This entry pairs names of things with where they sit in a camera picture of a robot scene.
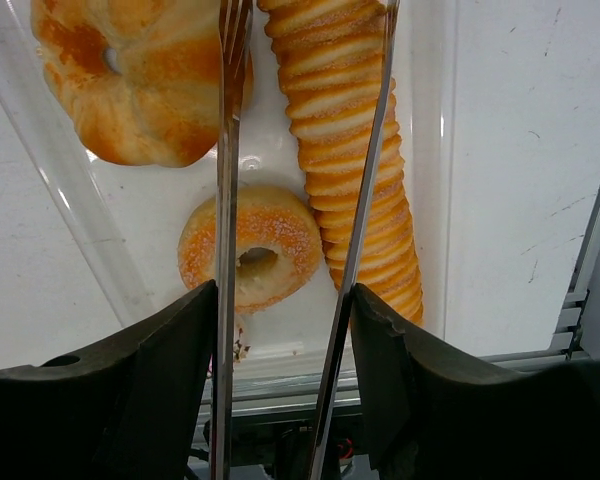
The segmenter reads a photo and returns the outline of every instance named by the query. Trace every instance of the long twisted pastry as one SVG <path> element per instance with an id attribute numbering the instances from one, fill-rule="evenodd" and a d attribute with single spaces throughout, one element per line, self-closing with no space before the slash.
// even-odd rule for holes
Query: long twisted pastry
<path id="1" fill-rule="evenodd" d="M 339 287 L 380 91 L 384 6 L 377 0 L 258 0 L 258 5 L 269 13 L 265 32 L 289 100 L 298 163 Z M 420 269 L 395 104 L 392 93 L 358 281 L 420 323 Z"/>

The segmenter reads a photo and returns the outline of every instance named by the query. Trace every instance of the black cable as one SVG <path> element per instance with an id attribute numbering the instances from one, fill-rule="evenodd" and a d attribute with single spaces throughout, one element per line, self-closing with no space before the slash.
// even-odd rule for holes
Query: black cable
<path id="1" fill-rule="evenodd" d="M 195 474 L 189 466 L 184 471 L 184 476 L 187 480 L 200 480 L 200 477 Z"/>
<path id="2" fill-rule="evenodd" d="M 191 450 L 189 450 L 189 456 L 195 457 L 198 460 L 202 460 L 203 462 L 209 461 L 209 452 L 201 448 L 192 448 Z"/>

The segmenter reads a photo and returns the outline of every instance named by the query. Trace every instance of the fork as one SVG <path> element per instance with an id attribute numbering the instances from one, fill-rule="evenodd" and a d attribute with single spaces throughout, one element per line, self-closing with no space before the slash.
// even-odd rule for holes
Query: fork
<path id="1" fill-rule="evenodd" d="M 218 27 L 222 74 L 216 197 L 218 325 L 212 364 L 210 442 L 213 480 L 228 480 L 231 465 L 238 143 L 252 20 L 252 0 L 221 0 Z"/>
<path id="2" fill-rule="evenodd" d="M 376 104 L 376 111 L 373 117 L 371 138 L 369 139 L 369 148 L 362 174 L 351 241 L 349 243 L 349 250 L 347 251 L 342 283 L 338 292 L 338 301 L 336 303 L 336 311 L 327 347 L 327 355 L 320 380 L 316 416 L 313 425 L 309 458 L 307 459 L 306 478 L 310 478 L 311 480 L 320 480 L 322 476 L 327 437 L 329 436 L 329 425 L 333 413 L 333 402 L 338 385 L 338 374 L 340 372 L 340 363 L 342 362 L 342 353 L 347 337 L 349 317 L 351 316 L 353 303 L 351 291 L 358 276 L 358 266 L 360 264 L 360 257 L 362 256 L 362 246 L 367 229 L 367 217 L 369 216 L 373 196 L 373 185 L 378 170 L 378 158 L 382 151 L 382 125 L 389 100 L 391 65 L 393 63 L 393 47 L 399 7 L 400 0 L 389 0 L 385 11 L 380 94 L 378 95 L 378 103 Z"/>

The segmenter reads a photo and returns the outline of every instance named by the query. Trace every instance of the golden brown crust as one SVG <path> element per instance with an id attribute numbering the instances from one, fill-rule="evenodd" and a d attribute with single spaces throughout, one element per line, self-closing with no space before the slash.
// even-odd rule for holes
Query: golden brown crust
<path id="1" fill-rule="evenodd" d="M 215 197 L 189 218 L 178 244 L 182 280 L 195 288 L 213 278 L 215 270 Z M 264 248 L 273 255 L 238 269 L 236 311 L 253 313 L 288 297 L 302 287 L 320 263 L 320 232 L 311 213 L 288 190 L 251 186 L 238 192 L 237 255 Z"/>
<path id="2" fill-rule="evenodd" d="M 216 0 L 31 0 L 51 92 L 82 143 L 121 165 L 183 167 L 216 143 L 218 15 Z M 252 83 L 249 64 L 246 102 Z"/>
<path id="3" fill-rule="evenodd" d="M 377 0 L 258 4 L 270 14 L 265 31 L 280 64 L 298 163 L 307 174 L 305 190 L 339 287 L 380 88 L 384 7 Z M 421 323 L 420 270 L 402 185 L 395 103 L 391 95 L 358 281 Z"/>

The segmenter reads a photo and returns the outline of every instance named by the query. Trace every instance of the donut hole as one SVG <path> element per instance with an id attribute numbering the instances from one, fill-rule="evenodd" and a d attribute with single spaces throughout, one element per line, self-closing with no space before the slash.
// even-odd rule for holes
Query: donut hole
<path id="1" fill-rule="evenodd" d="M 263 247 L 254 247 L 238 257 L 236 276 L 241 279 L 261 276 L 269 272 L 278 261 L 278 254 Z"/>
<path id="2" fill-rule="evenodd" d="M 120 67 L 118 66 L 118 52 L 116 52 L 115 48 L 107 47 L 102 54 L 104 57 L 104 62 L 114 73 L 120 74 Z"/>

